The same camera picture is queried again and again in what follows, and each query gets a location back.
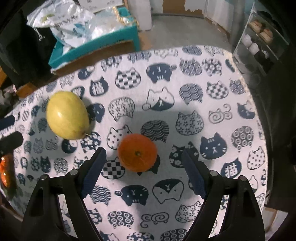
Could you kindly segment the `white rice bag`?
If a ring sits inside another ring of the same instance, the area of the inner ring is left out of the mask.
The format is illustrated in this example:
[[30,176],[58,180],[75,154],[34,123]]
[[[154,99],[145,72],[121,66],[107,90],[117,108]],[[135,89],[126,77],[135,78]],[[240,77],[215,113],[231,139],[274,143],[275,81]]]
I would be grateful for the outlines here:
[[74,1],[45,1],[27,16],[34,30],[49,28],[63,45],[78,48],[90,40],[95,15]]

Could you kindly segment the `metal shoe rack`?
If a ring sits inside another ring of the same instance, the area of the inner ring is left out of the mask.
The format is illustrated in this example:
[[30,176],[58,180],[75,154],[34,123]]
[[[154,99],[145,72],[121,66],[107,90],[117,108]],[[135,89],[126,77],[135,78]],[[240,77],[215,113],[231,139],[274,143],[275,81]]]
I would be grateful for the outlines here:
[[233,60],[243,74],[266,76],[289,45],[276,17],[260,1],[254,1]]

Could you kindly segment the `clear plastic bag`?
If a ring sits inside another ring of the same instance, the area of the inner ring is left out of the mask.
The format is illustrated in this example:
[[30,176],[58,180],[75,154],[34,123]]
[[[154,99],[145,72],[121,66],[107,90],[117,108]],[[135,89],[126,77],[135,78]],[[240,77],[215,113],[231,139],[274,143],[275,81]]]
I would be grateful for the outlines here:
[[132,26],[138,28],[136,18],[131,15],[121,16],[118,7],[111,6],[94,14],[89,29],[94,36],[100,37]]

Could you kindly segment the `white patterned drawer box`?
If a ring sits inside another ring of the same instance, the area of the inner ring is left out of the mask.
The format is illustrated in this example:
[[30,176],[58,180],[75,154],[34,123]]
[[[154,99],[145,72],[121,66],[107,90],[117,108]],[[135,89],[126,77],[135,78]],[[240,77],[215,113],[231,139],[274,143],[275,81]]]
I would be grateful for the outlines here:
[[123,6],[125,1],[122,0],[78,0],[78,3],[81,7],[96,13],[103,9],[112,7],[112,6]]

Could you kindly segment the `black hanging coat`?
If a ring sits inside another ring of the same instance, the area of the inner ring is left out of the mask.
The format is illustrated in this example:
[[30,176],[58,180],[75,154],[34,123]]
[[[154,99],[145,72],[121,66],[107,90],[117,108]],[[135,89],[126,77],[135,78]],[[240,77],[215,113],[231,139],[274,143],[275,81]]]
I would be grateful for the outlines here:
[[34,30],[27,16],[44,1],[1,1],[1,68],[16,87],[52,77],[49,58],[56,44],[48,28]]

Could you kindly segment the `teal plastic crate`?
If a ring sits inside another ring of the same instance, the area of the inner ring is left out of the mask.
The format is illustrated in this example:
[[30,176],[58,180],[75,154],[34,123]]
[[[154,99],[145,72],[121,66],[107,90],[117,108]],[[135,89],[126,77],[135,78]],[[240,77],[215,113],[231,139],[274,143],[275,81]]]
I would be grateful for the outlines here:
[[113,33],[108,33],[97,39],[91,40],[90,42],[87,42],[78,48],[71,49],[65,54],[63,54],[63,44],[57,42],[49,59],[49,66],[56,69],[64,63],[70,63],[98,49],[123,41],[132,41],[133,49],[135,51],[140,51],[140,40],[138,37],[136,23],[133,23],[132,25],[124,27]]

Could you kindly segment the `cat pattern tablecloth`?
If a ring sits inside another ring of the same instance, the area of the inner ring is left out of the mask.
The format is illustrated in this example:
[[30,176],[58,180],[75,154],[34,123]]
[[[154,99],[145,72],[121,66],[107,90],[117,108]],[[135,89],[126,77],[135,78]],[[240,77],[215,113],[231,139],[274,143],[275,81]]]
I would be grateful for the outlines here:
[[[49,98],[78,95],[91,131],[69,141],[46,121]],[[23,134],[14,151],[16,195],[9,203],[24,214],[37,179],[79,168],[98,147],[107,161],[84,199],[105,240],[181,240],[203,199],[194,193],[181,162],[185,148],[221,176],[245,176],[259,207],[266,193],[267,157],[256,108],[232,54],[187,46],[120,55],[99,61],[41,87],[13,111],[15,124],[1,132]],[[149,138],[158,155],[152,168],[124,168],[117,149],[128,134]]]

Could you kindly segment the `small tangerine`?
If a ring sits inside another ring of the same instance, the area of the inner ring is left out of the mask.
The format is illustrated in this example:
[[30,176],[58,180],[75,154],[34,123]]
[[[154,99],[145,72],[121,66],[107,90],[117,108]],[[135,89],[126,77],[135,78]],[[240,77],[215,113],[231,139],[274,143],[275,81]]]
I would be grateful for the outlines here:
[[5,188],[11,188],[13,184],[13,179],[12,179],[13,167],[14,167],[13,156],[11,153],[1,157],[1,183]]
[[133,172],[145,172],[155,164],[158,150],[149,138],[133,133],[121,140],[117,155],[124,168]]

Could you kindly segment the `wooden drawer box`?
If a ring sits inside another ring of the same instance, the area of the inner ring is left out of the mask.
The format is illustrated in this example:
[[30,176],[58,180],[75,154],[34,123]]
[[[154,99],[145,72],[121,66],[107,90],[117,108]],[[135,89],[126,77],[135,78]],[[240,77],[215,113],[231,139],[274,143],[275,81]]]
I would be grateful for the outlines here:
[[19,98],[26,98],[27,96],[31,95],[37,89],[38,88],[34,84],[32,84],[31,82],[29,82],[29,83],[26,83],[25,85],[21,86],[16,91],[16,95]]

